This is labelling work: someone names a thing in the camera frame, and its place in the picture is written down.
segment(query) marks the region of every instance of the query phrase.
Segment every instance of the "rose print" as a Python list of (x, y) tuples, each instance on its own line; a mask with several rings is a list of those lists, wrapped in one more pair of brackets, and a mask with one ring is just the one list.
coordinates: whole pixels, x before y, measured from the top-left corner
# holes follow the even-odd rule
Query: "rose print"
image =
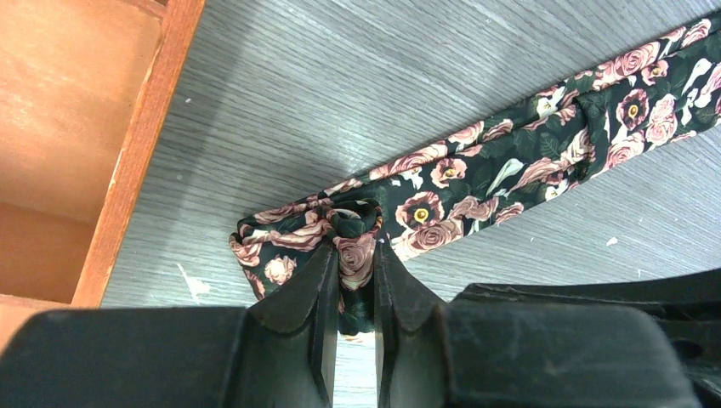
[(408, 230), (438, 223), (445, 215), (440, 198), (432, 191), (420, 192), (395, 210), (395, 221)]
[(511, 189), (511, 191), (517, 190), (529, 183), (533, 183), (534, 181), (544, 179), (548, 175), (563, 170), (564, 168), (565, 163), (562, 161), (553, 161), (548, 157), (543, 157), (542, 159), (534, 161), (526, 168), (523, 175), (520, 177), (520, 180)]
[(483, 122), (478, 122), (474, 125), (466, 127), (464, 130), (454, 133), (448, 138), (449, 142), (459, 143), (458, 150), (464, 146), (472, 145), (478, 139), (478, 135), (483, 132)]
[(654, 85), (656, 78), (664, 77), (668, 73), (668, 63), (663, 59), (651, 64), (641, 70), (641, 78), (644, 80), (646, 85)]
[(695, 105), (699, 108), (704, 108), (711, 102), (711, 92), (721, 88), (721, 64), (716, 64), (711, 71), (711, 76), (708, 78), (706, 85), (701, 88), (698, 99), (695, 101)]
[(293, 206), (293, 212), (298, 214), (319, 206), (329, 206), (331, 204), (333, 204), (333, 200), (331, 200), (330, 198), (321, 198), (320, 200), (315, 201), (308, 200), (308, 202), (301, 202)]
[(536, 129), (538, 129), (541, 125), (545, 125), (546, 122), (548, 122), (548, 118), (549, 118), (549, 116), (546, 116), (546, 117), (544, 117), (544, 118), (538, 119), (537, 121), (531, 122), (531, 123), (523, 126), (522, 129), (525, 129), (525, 130), (536, 130)]
[(649, 97), (643, 89), (634, 89), (616, 108), (616, 119), (629, 131), (637, 128), (649, 112)]
[(615, 59), (599, 65), (593, 90), (608, 88), (609, 85), (621, 81), (642, 70), (656, 60), (659, 51), (658, 42), (650, 42), (629, 51)]
[(686, 37), (681, 42), (681, 47), (686, 47), (692, 43), (708, 37), (708, 30), (711, 28), (711, 21), (703, 19), (696, 23), (686, 32)]
[(291, 279), (292, 272), (296, 265), (295, 259), (290, 259), (285, 256), (281, 258), (280, 255), (275, 255), (274, 259), (271, 259), (265, 264), (265, 277), (273, 283), (282, 285)]
[(368, 176), (371, 180), (385, 179), (389, 176), (394, 176), (398, 173), (404, 172), (405, 170), (410, 170), (414, 167), (434, 162), (442, 157), (445, 157), (447, 154), (448, 148), (446, 147), (446, 142), (440, 141), (428, 147), (424, 147), (421, 150), (415, 151), (406, 157), (401, 157), (390, 164), (376, 167), (368, 173)]
[(293, 212), (294, 212), (293, 204), (288, 204), (288, 205), (285, 205), (280, 208), (261, 211), (255, 215), (253, 215), (253, 217), (260, 224), (271, 224), (276, 221), (280, 221), (280, 220), (284, 219), (285, 217), (293, 214)]
[(678, 122), (674, 113), (676, 98), (668, 94), (661, 98), (651, 110), (649, 128), (646, 130), (646, 140), (655, 144), (665, 144), (676, 133)]
[(513, 128), (513, 121), (511, 121), (510, 119), (503, 119), (501, 123), (498, 123), (496, 126), (488, 129), (488, 132), (483, 135), (483, 141), (487, 142), (489, 140), (498, 139), (504, 134), (509, 133)]
[(247, 269), (243, 270), (243, 274), (245, 274), (246, 279), (248, 279), (248, 283), (250, 283), (250, 287), (253, 289), (255, 298), (257, 300), (263, 300), (263, 298), (265, 298), (265, 286), (263, 286), (263, 282), (260, 281), (260, 278), (253, 275), (253, 273)]
[(522, 212), (523, 204), (520, 202), (515, 202), (512, 206), (506, 207), (503, 210), (499, 211), (498, 214), (496, 214), (496, 224), (508, 221), (509, 219), (521, 214)]
[(555, 112), (554, 115), (558, 116), (561, 119), (561, 126), (564, 126), (571, 119), (576, 117), (576, 106), (571, 105), (566, 108), (563, 108), (563, 109)]
[(461, 159), (442, 159), (430, 172), (431, 182), (439, 188), (448, 187), (448, 180), (463, 179), (466, 177), (466, 163)]
[(571, 102), (573, 102), (573, 99), (575, 99), (576, 96), (579, 95), (579, 93), (580, 92), (578, 91), (578, 89), (574, 89), (570, 92), (567, 92), (565, 94), (563, 100), (561, 100), (561, 106), (565, 108), (566, 106), (571, 105)]
[(459, 156), (466, 156), (466, 157), (473, 157), (477, 156), (480, 153), (480, 150), (483, 148), (482, 144), (477, 144), (473, 147), (469, 147), (466, 150), (458, 153)]
[(238, 262), (243, 266), (258, 266), (260, 263), (260, 248), (263, 244), (241, 245), (236, 240), (230, 239), (230, 248), (236, 255)]
[(681, 37), (684, 35), (684, 31), (686, 29), (684, 27), (679, 27), (676, 30), (673, 30), (666, 34), (665, 36), (661, 37), (661, 40), (668, 40), (668, 41), (678, 41), (681, 39)]
[(688, 132), (688, 133), (684, 133), (684, 134), (680, 134), (679, 136), (676, 136), (676, 137), (673, 138), (673, 140), (671, 140), (671, 141), (672, 141), (672, 142), (680, 142), (681, 140), (686, 140), (686, 139), (693, 138), (693, 137), (696, 136), (697, 134), (698, 134), (698, 133), (696, 132), (696, 130), (692, 130), (692, 131), (690, 131), (690, 132)]
[(326, 193), (326, 196), (330, 196), (332, 194), (344, 193), (348, 190), (356, 189), (358, 187), (361, 187), (362, 185), (363, 185), (362, 181), (355, 179), (355, 178), (352, 178), (352, 179), (349, 178), (341, 183), (334, 185), (331, 188), (323, 190), (323, 192)]
[(448, 213), (448, 219), (461, 219), (461, 217), (478, 219), (479, 221), (487, 221), (498, 208), (498, 197), (492, 197), (490, 200), (480, 202), (472, 195), (467, 196), (453, 206), (451, 212)]
[(315, 249), (323, 236), (331, 229), (332, 226), (328, 220), (320, 218), (314, 224), (305, 225), (286, 234), (270, 231), (270, 238), (265, 241), (270, 242), (275, 247), (279, 246), (307, 252)]
[(614, 143), (609, 148), (604, 171), (616, 167), (631, 157), (644, 152), (644, 131), (629, 134), (625, 139)]
[(581, 129), (571, 140), (566, 150), (561, 152), (561, 166), (567, 164), (577, 164), (581, 161), (595, 161), (591, 139), (588, 136), (588, 128)]
[(306, 223), (307, 225), (315, 224), (315, 223), (318, 222), (318, 219), (319, 219), (320, 217), (321, 217), (321, 216), (318, 215), (318, 213), (315, 212), (315, 211), (306, 211), (306, 212), (305, 212), (305, 223)]
[(338, 267), (341, 284), (351, 291), (358, 290), (371, 279), (373, 252), (376, 240), (372, 234), (363, 234), (357, 238), (333, 238), (338, 248)]
[(559, 90), (559, 85), (556, 84), (556, 85), (553, 85), (551, 88), (544, 89), (541, 92), (536, 93), (536, 96), (552, 96), (558, 90)]
[(461, 238), (463, 238), (461, 221), (449, 218), (404, 236), (393, 249), (401, 260), (407, 260)]

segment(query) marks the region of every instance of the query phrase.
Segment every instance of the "gray floor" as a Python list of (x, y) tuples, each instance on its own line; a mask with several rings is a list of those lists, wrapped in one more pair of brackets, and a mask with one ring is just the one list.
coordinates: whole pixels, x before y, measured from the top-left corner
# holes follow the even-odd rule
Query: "gray floor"
[[(104, 306), (196, 304), (179, 265), (207, 291), (200, 304), (248, 305), (226, 244), (238, 218), (721, 6), (644, 3), (208, 0)], [(473, 281), (637, 281), (718, 267), (719, 135), (652, 151), (408, 269), (452, 298)], [(373, 361), (372, 345), (339, 344), (336, 406), (375, 406)]]

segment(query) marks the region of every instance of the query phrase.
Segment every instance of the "fabric strap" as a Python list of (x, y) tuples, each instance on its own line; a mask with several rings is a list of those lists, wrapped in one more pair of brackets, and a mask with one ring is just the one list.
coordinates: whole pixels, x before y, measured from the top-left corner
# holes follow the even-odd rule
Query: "fabric strap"
[(262, 299), (332, 240), (340, 331), (372, 331), (376, 240), (415, 257), (716, 126), (719, 27), (721, 12), (710, 14), (408, 156), (244, 218), (230, 247)]

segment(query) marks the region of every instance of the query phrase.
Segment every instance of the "white paint speck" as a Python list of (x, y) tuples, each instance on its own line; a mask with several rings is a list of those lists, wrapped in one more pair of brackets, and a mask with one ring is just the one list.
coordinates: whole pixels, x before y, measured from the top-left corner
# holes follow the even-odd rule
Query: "white paint speck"
[(210, 285), (200, 279), (189, 277), (188, 274), (185, 273), (185, 268), (183, 268), (183, 265), (181, 265), (180, 263), (176, 263), (176, 265), (178, 265), (180, 273), (183, 274), (183, 279), (185, 279), (185, 284), (188, 286), (190, 296), (197, 304), (201, 304), (201, 299), (198, 297), (198, 295), (210, 292)]

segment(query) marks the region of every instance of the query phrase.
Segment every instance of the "pink rose pattern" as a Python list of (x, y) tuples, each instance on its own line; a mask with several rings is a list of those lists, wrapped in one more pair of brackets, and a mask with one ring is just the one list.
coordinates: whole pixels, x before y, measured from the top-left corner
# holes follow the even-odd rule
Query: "pink rose pattern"
[(448, 187), (449, 180), (459, 180), (466, 177), (466, 163), (461, 159), (440, 159), (430, 172), (433, 184), (444, 189)]
[[(379, 241), (412, 258), (721, 122), (720, 26), (711, 14), (369, 173), (244, 218), (230, 248), (263, 298), (332, 242), (341, 327), (370, 331)], [(701, 59), (713, 68), (692, 74)]]

